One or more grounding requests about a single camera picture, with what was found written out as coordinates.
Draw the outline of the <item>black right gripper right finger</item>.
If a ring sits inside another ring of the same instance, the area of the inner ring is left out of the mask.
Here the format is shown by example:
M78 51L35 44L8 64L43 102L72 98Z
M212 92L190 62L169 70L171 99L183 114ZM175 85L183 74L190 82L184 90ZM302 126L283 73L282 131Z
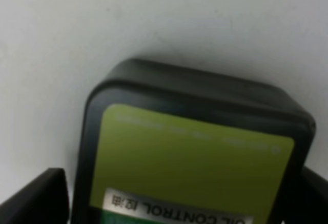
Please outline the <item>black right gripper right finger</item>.
M307 167L288 168L279 203L279 223L327 224L327 180Z

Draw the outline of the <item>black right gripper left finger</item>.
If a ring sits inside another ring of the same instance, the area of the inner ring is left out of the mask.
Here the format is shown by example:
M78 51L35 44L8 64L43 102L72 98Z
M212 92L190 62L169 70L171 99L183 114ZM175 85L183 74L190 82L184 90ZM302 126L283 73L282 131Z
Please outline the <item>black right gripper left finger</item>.
M1 204L1 223L67 223L65 171L49 168Z

